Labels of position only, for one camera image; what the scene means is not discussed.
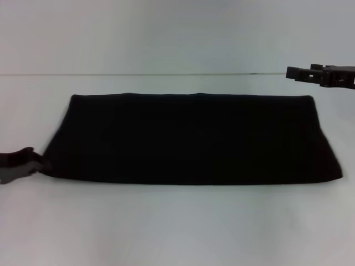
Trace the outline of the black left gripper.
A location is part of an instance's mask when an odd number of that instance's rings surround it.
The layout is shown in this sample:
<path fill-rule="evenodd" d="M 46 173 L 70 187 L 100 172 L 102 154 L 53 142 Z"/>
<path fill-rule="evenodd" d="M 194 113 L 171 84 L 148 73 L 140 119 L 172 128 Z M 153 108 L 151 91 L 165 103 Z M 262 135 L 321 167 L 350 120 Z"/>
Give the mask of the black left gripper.
<path fill-rule="evenodd" d="M 1 184 L 28 177 L 36 172 L 47 175 L 52 171 L 51 163 L 34 148 L 26 147 L 16 152 L 1 153 Z"/>

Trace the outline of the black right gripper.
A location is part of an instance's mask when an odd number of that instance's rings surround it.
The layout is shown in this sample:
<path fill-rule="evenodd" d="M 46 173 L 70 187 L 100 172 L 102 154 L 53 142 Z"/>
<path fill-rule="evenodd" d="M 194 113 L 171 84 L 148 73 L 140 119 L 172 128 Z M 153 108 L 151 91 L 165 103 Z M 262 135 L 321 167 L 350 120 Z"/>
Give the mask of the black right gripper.
<path fill-rule="evenodd" d="M 321 84 L 326 88 L 354 89 L 354 66 L 311 64 L 310 69 L 288 66 L 286 78 L 294 81 Z"/>

